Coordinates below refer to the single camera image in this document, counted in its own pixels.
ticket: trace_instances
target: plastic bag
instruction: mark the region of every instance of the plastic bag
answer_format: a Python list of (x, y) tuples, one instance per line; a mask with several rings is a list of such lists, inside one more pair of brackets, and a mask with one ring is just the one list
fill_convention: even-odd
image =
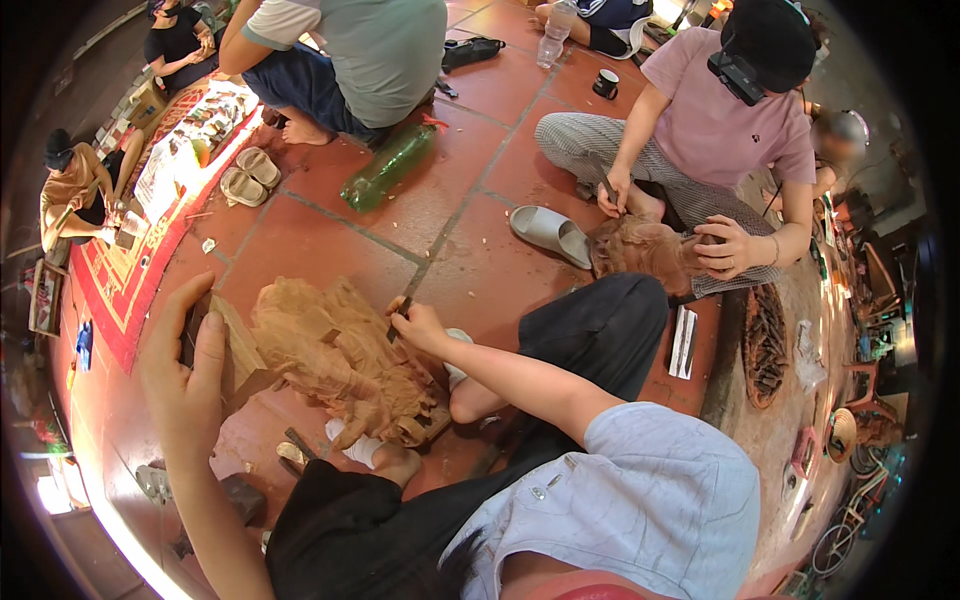
[(810, 341), (810, 328), (813, 323), (803, 319), (797, 323), (797, 344), (793, 347), (793, 363), (797, 379), (804, 387), (804, 394), (813, 392), (821, 381), (827, 378), (827, 370), (821, 363), (820, 352)]

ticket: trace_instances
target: pink t-shirt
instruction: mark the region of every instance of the pink t-shirt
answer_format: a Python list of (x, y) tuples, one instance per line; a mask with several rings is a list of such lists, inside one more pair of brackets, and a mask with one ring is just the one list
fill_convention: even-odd
[(815, 183), (810, 124), (797, 98), (783, 94), (748, 107), (707, 67), (720, 47), (720, 32), (691, 27), (643, 63), (643, 74), (671, 100), (654, 129), (660, 151), (707, 185), (734, 187), (770, 162), (783, 180)]

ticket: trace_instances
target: red carpet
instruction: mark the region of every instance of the red carpet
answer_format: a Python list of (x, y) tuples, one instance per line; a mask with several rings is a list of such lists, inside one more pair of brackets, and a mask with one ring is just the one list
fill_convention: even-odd
[[(133, 170), (131, 183), (124, 197), (132, 195), (132, 186), (143, 169), (153, 145), (176, 125), (186, 112), (203, 96), (187, 92), (176, 106), (163, 116), (150, 144), (144, 148), (143, 157)], [(100, 340), (110, 348), (114, 358), (127, 375), (133, 367), (136, 346), (147, 310), (154, 300), (156, 288), (163, 272), (180, 240), (190, 227), (183, 217), (202, 207), (214, 186), (219, 184), (223, 171), (233, 161), (250, 134), (262, 123), (260, 112), (255, 109), (234, 131), (227, 146), (206, 168), (203, 169), (205, 184), (199, 191), (187, 190), (173, 202), (163, 217), (150, 228), (147, 235), (135, 240), (130, 250), (114, 245), (109, 248), (100, 240), (82, 246), (74, 246), (70, 253), (70, 269), (84, 292), (93, 322), (100, 330)], [(140, 266), (143, 257), (149, 257), (146, 268)]]

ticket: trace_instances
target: gray slide sandal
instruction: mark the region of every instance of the gray slide sandal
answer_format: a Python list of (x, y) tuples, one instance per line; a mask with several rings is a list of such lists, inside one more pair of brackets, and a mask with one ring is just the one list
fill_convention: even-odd
[(589, 241), (577, 224), (555, 210), (520, 206), (510, 214), (510, 228), (525, 242), (556, 252), (581, 269), (591, 269)]

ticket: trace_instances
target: hand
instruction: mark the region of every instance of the hand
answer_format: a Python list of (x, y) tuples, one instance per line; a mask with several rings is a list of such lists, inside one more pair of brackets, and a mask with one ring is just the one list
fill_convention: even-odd
[(693, 250), (700, 254), (700, 264), (707, 267), (711, 277), (727, 281), (755, 266), (754, 248), (758, 238), (744, 231), (740, 224), (730, 217), (707, 217), (705, 225), (698, 225), (693, 230), (724, 241), (722, 244), (696, 244), (693, 247)]
[(179, 362), (180, 333), (187, 310), (213, 285), (213, 274), (195, 276), (167, 300), (140, 354), (147, 408), (168, 467), (209, 464), (220, 435), (220, 377), (224, 367), (224, 317), (207, 313), (197, 333), (193, 370)]
[(607, 179), (613, 186), (613, 191), (616, 192), (616, 205), (610, 202), (606, 185), (600, 183), (597, 186), (597, 206), (600, 206), (600, 210), (603, 210), (608, 217), (616, 219), (627, 212), (627, 194), (630, 192), (633, 178), (629, 168), (620, 167), (615, 163), (607, 174)]
[(415, 348), (428, 354), (441, 357), (444, 344), (452, 338), (446, 335), (444, 326), (440, 324), (437, 311), (432, 306), (414, 302), (407, 311), (406, 319), (397, 310), (405, 298), (397, 296), (387, 307), (387, 316), (390, 323), (400, 334), (400, 337), (412, 344)]

